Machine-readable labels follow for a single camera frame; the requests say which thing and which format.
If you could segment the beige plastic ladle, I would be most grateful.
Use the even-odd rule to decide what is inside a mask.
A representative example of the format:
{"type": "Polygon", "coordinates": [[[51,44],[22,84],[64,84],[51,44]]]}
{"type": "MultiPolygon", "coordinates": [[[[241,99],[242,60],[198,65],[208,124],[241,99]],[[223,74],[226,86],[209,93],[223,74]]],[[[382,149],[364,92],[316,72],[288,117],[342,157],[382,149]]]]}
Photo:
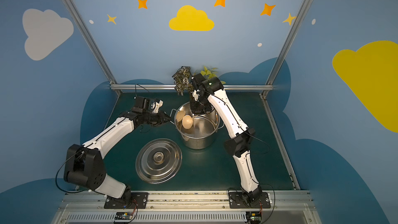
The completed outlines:
{"type": "Polygon", "coordinates": [[[183,110],[176,113],[176,121],[180,123],[184,129],[190,129],[193,126],[193,118],[183,110]]]}

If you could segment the stainless steel pot lid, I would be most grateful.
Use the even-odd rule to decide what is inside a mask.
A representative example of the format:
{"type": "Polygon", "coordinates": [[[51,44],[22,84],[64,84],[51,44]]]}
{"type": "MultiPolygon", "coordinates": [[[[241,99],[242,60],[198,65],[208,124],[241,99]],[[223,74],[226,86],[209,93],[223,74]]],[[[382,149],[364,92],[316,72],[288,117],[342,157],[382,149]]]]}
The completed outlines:
{"type": "Polygon", "coordinates": [[[148,142],[136,158],[139,178],[149,184],[161,184],[173,178],[182,165],[180,147],[169,139],[148,142]]]}

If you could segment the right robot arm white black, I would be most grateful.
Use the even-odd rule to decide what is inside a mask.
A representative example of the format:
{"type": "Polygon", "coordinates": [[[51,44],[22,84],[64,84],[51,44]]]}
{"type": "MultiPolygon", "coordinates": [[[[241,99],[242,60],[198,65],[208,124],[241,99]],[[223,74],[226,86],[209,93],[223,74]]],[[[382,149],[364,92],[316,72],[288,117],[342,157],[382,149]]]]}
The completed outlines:
{"type": "Polygon", "coordinates": [[[262,196],[262,188],[251,162],[250,145],[255,129],[250,129],[240,118],[217,77],[206,79],[202,74],[196,74],[191,77],[190,83],[193,86],[192,113],[205,114],[215,110],[220,116],[230,137],[224,142],[224,148],[236,163],[243,201],[248,206],[254,205],[262,196]]]}

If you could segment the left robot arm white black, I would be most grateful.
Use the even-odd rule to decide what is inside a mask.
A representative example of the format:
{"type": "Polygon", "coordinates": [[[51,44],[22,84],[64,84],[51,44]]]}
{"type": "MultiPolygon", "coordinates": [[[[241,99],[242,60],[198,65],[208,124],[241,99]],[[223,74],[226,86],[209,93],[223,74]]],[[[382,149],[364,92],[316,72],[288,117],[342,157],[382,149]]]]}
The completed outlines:
{"type": "Polygon", "coordinates": [[[69,147],[66,155],[63,178],[92,191],[107,195],[109,198],[130,201],[130,188],[107,174],[104,158],[116,144],[136,127],[148,124],[152,127],[171,121],[164,111],[158,113],[136,113],[125,111],[103,132],[82,145],[69,147]]]}

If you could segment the left circuit board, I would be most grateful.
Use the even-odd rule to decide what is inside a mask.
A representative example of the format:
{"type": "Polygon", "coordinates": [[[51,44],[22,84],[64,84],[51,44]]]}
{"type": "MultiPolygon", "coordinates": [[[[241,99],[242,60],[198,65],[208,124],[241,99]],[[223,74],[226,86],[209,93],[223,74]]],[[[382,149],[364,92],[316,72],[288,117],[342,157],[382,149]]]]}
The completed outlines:
{"type": "Polygon", "coordinates": [[[117,212],[115,214],[115,220],[132,220],[134,214],[132,212],[117,212]]]}

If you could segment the circuit board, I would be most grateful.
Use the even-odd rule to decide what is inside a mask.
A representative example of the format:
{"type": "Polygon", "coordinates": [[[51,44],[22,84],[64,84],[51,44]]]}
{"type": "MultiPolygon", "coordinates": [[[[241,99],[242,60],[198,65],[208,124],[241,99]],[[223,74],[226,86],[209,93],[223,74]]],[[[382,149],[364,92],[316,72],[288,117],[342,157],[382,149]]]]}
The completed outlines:
{"type": "Polygon", "coordinates": [[[134,214],[132,212],[117,212],[115,214],[115,220],[132,220],[134,214]]]}
{"type": "Polygon", "coordinates": [[[261,224],[262,214],[260,212],[246,212],[246,224],[261,224]]]}

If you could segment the right circuit board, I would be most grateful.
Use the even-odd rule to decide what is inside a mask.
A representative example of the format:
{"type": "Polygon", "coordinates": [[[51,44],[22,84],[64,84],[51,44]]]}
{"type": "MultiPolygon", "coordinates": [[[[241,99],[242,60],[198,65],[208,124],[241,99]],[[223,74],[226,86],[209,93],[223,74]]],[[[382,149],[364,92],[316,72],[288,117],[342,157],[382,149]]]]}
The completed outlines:
{"type": "Polygon", "coordinates": [[[246,212],[246,224],[261,224],[262,214],[260,212],[246,212]]]}

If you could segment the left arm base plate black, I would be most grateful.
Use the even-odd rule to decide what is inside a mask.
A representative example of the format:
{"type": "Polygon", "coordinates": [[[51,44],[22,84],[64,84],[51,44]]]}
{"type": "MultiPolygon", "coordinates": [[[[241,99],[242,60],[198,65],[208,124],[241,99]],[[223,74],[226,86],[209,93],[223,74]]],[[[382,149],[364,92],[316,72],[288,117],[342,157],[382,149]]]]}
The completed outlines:
{"type": "Polygon", "coordinates": [[[147,192],[130,192],[130,196],[121,198],[107,197],[104,209],[145,209],[148,201],[147,192]]]}

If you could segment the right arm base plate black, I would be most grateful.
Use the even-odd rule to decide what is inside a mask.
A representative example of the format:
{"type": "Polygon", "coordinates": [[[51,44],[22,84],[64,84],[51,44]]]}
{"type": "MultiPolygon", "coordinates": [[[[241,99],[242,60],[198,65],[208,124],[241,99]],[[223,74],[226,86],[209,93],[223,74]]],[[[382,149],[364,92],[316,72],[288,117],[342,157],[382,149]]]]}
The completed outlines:
{"type": "Polygon", "coordinates": [[[228,191],[230,208],[272,208],[273,200],[267,192],[263,192],[261,197],[253,202],[246,203],[241,191],[228,191]]]}

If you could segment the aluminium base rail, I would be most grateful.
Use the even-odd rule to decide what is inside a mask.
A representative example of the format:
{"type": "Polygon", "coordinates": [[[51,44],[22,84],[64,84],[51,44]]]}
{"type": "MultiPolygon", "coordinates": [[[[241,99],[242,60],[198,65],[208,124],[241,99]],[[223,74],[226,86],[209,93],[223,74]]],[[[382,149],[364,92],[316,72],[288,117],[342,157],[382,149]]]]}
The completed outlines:
{"type": "Polygon", "coordinates": [[[260,212],[261,224],[319,224],[308,191],[267,190],[272,208],[230,208],[228,191],[147,191],[145,209],[104,209],[106,197],[93,192],[67,194],[54,224],[245,224],[246,212],[260,212]],[[117,212],[132,212],[132,220],[115,220],[117,212]]]}

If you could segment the aluminium frame right post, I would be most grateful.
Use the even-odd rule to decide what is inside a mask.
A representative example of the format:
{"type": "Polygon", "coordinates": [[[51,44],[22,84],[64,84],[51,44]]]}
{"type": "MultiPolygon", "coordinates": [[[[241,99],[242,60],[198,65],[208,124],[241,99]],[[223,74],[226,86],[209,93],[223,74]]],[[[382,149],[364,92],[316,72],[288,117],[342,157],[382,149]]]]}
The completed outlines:
{"type": "Polygon", "coordinates": [[[264,89],[261,93],[261,97],[264,100],[266,99],[268,93],[273,90],[274,81],[275,81],[280,69],[282,68],[282,65],[287,57],[287,54],[295,40],[295,37],[296,37],[296,35],[303,23],[308,11],[309,11],[312,3],[313,3],[313,0],[302,0],[302,2],[301,2],[301,5],[296,14],[296,18],[294,19],[294,23],[292,24],[292,26],[288,32],[288,35],[287,35],[286,40],[282,46],[282,49],[276,59],[276,62],[273,65],[272,70],[269,74],[269,77],[266,81],[265,85],[267,87],[269,87],[270,89],[264,89]]]}

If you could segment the aluminium frame post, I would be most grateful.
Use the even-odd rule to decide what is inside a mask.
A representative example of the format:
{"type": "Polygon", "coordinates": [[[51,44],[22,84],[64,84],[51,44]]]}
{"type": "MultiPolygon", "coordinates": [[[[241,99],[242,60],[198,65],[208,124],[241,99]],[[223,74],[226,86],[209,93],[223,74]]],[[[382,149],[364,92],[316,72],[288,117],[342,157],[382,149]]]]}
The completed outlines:
{"type": "Polygon", "coordinates": [[[112,86],[117,84],[117,81],[111,72],[110,67],[108,66],[103,54],[101,53],[98,45],[96,44],[93,36],[91,35],[87,25],[83,17],[81,16],[76,4],[73,0],[61,0],[68,10],[69,14],[71,15],[74,23],[76,24],[78,30],[82,34],[84,40],[86,41],[88,47],[90,48],[92,54],[94,55],[96,61],[98,62],[99,66],[101,67],[103,73],[105,74],[106,78],[109,81],[109,87],[112,89],[112,86]]]}
{"type": "Polygon", "coordinates": [[[268,93],[273,90],[274,81],[275,81],[280,69],[282,68],[282,65],[287,57],[287,54],[295,40],[295,37],[296,37],[296,35],[303,23],[308,11],[309,11],[312,3],[313,3],[313,0],[302,0],[302,2],[301,2],[301,5],[296,14],[296,18],[294,19],[294,23],[292,24],[292,26],[288,32],[288,35],[287,35],[286,40],[282,46],[282,49],[276,59],[276,62],[273,65],[272,70],[269,74],[269,77],[266,81],[265,85],[267,87],[269,87],[270,89],[264,89],[261,93],[261,97],[264,100],[266,99],[268,93]]]}

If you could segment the aluminium frame left post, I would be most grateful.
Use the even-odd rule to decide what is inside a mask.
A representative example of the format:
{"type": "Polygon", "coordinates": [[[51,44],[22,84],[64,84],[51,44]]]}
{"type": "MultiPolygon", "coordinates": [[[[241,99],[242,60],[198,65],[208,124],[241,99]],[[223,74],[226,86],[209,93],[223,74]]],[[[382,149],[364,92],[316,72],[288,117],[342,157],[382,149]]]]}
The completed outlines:
{"type": "Polygon", "coordinates": [[[73,0],[61,0],[68,10],[69,14],[71,15],[74,23],[76,24],[78,30],[82,34],[84,40],[86,41],[88,47],[90,48],[92,54],[94,55],[96,61],[98,62],[99,66],[101,67],[103,73],[105,74],[106,78],[109,81],[109,87],[112,89],[112,86],[117,84],[117,81],[111,72],[110,67],[108,66],[103,54],[101,53],[98,45],[96,44],[93,36],[91,35],[87,25],[83,17],[81,16],[76,4],[73,0]]]}

